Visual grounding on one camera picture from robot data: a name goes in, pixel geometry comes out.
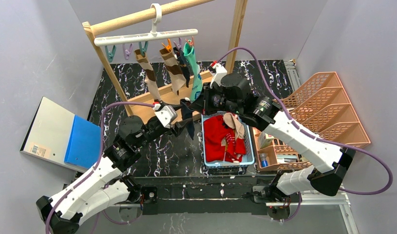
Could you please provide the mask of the coral clothespin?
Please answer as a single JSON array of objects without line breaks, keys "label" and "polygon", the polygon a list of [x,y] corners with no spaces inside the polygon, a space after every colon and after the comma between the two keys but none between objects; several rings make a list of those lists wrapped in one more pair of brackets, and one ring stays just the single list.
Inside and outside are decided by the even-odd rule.
[{"label": "coral clothespin", "polygon": [[194,37],[192,36],[191,39],[186,39],[186,43],[189,45],[189,47],[194,46]]}]

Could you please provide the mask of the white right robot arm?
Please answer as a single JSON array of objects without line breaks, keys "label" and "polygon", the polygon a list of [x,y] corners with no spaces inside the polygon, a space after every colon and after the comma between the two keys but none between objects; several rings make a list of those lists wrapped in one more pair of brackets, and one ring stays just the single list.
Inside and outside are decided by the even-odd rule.
[{"label": "white right robot arm", "polygon": [[308,159],[308,168],[276,175],[265,190],[271,199],[282,200],[308,190],[335,196],[356,153],[324,143],[297,121],[289,120],[278,103],[254,95],[248,80],[239,74],[228,74],[219,84],[204,83],[199,97],[187,106],[204,115],[218,111],[237,114],[246,125],[274,136]]}]

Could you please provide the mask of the mint green patterned sock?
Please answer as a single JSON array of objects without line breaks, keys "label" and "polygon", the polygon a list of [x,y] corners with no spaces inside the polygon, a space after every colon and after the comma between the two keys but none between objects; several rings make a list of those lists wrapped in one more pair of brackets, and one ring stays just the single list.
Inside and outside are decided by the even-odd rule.
[{"label": "mint green patterned sock", "polygon": [[189,47],[189,45],[185,43],[183,53],[193,72],[193,86],[189,99],[190,101],[195,101],[200,96],[203,88],[202,77],[200,75],[201,68],[196,61],[195,47]]}]

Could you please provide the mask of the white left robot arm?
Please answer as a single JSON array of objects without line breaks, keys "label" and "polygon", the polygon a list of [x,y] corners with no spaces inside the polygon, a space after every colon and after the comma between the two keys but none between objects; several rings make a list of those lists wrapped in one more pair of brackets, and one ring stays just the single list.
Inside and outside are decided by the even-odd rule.
[{"label": "white left robot arm", "polygon": [[140,148],[164,134],[178,136],[192,122],[187,118],[166,128],[157,117],[147,123],[138,116],[124,119],[99,163],[61,192],[36,201],[46,233],[74,234],[89,217],[119,202],[154,203],[155,187],[143,188],[131,175],[122,174],[140,159]]}]

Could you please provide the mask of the lilac clothespin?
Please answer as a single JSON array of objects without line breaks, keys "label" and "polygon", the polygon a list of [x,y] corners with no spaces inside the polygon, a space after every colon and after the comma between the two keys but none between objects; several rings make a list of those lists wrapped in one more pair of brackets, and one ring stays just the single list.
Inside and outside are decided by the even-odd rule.
[{"label": "lilac clothespin", "polygon": [[122,44],[122,48],[123,48],[123,55],[124,55],[124,59],[125,60],[129,60],[129,58],[130,58],[130,55],[131,55],[131,53],[132,53],[132,47],[133,47],[133,44],[132,43],[130,43],[130,44]]},{"label": "lilac clothespin", "polygon": [[178,38],[178,41],[173,41],[173,44],[179,52],[182,51],[183,45],[182,45],[182,39],[180,37]]}]

